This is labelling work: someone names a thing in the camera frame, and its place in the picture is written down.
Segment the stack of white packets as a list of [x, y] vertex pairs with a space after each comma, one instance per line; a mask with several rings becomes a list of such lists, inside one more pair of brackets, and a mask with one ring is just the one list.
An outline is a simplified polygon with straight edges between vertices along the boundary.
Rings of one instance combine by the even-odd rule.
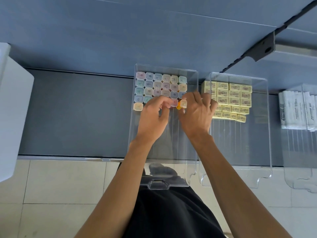
[[278, 97], [282, 129], [317, 131], [317, 95], [283, 91]]

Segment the stack of yellow boxes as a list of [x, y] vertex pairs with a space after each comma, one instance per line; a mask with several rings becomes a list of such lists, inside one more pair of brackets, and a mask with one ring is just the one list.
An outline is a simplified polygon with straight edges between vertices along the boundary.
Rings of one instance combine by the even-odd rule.
[[201, 84], [201, 93], [210, 93], [218, 103], [219, 117], [213, 119], [231, 120], [246, 123], [252, 107], [252, 86], [205, 80]]

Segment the white box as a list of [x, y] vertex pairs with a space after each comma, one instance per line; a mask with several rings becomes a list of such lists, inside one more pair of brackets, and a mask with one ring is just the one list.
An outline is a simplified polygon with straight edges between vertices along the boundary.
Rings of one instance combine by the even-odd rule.
[[10, 44], [0, 43], [0, 182], [13, 176], [34, 76], [10, 58]]

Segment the person's right forearm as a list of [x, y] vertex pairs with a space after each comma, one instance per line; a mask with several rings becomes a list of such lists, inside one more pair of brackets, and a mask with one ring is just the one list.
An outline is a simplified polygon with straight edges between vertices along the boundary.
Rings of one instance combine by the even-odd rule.
[[248, 188], [206, 130], [186, 131], [234, 238], [292, 238]]

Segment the grey metal bar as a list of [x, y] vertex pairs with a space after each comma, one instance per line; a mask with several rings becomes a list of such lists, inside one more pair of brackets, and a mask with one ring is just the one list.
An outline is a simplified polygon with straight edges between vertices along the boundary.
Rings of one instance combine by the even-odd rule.
[[290, 45], [276, 44], [275, 51], [290, 55], [308, 56], [317, 58], [317, 49], [309, 49], [305, 47], [296, 47]]

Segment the person's left forearm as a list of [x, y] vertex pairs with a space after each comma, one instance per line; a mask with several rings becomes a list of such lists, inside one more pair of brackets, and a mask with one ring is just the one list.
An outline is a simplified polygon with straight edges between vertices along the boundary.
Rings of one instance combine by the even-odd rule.
[[74, 238], [121, 238], [132, 216], [155, 139], [137, 136], [91, 215]]

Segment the person's right hand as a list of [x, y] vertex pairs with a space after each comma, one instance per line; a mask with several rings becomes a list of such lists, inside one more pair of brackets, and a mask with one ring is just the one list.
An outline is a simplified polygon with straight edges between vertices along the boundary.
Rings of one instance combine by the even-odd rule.
[[212, 122], [211, 104], [217, 103], [207, 93], [207, 107], [199, 106], [194, 99], [194, 92], [187, 92], [183, 99], [187, 100], [186, 120], [181, 121], [181, 126], [191, 142], [212, 139], [210, 126]]

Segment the group of pastel small containers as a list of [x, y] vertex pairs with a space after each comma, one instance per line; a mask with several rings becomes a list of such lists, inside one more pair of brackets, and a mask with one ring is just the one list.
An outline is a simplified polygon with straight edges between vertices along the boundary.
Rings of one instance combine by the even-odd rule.
[[187, 77], [136, 71], [134, 77], [133, 111], [141, 112], [144, 105], [156, 96], [181, 100], [188, 90]]

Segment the person's black clothing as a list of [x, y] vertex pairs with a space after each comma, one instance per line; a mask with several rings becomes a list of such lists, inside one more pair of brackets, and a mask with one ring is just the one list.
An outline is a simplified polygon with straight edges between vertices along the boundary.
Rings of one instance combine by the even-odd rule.
[[226, 238], [212, 211], [191, 187], [140, 186], [120, 238]]

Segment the person's left hand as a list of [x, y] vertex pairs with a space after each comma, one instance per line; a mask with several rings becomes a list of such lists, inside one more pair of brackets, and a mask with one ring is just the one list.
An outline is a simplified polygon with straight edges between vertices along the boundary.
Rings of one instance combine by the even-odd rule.
[[137, 138], [148, 143], [154, 142], [162, 135], [169, 120], [159, 120], [161, 105], [170, 105], [166, 96], [156, 96], [149, 100], [141, 111]]

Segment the black metal bracket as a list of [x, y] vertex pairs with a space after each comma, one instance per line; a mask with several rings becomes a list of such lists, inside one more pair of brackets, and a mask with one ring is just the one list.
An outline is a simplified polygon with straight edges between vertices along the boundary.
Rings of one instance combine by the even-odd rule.
[[275, 31], [269, 33], [264, 38], [259, 40], [251, 48], [249, 48], [245, 53], [244, 57], [250, 57], [255, 62], [263, 59], [272, 52], [275, 51]]

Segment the black shelf rail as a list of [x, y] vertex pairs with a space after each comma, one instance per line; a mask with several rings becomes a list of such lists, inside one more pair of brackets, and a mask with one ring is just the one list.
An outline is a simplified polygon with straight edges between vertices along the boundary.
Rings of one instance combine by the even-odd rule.
[[[306, 13], [308, 13], [310, 10], [312, 10], [315, 7], [317, 7], [317, 0], [313, 0], [311, 3], [307, 4], [299, 13], [297, 13], [296, 15], [292, 16], [291, 18], [289, 18], [280, 27], [276, 28], [274, 30], [275, 31], [275, 36], [280, 34], [282, 31], [286, 30], [292, 23], [297, 21], [299, 18], [301, 18], [303, 15], [305, 15]], [[246, 58], [246, 57], [244, 57], [244, 53], [239, 58], [234, 60], [231, 64], [229, 64], [226, 68], [224, 68], [222, 71], [220, 71], [220, 73], [225, 73], [227, 70], [232, 68], [234, 65], [236, 65], [240, 61], [242, 61], [244, 58]]]

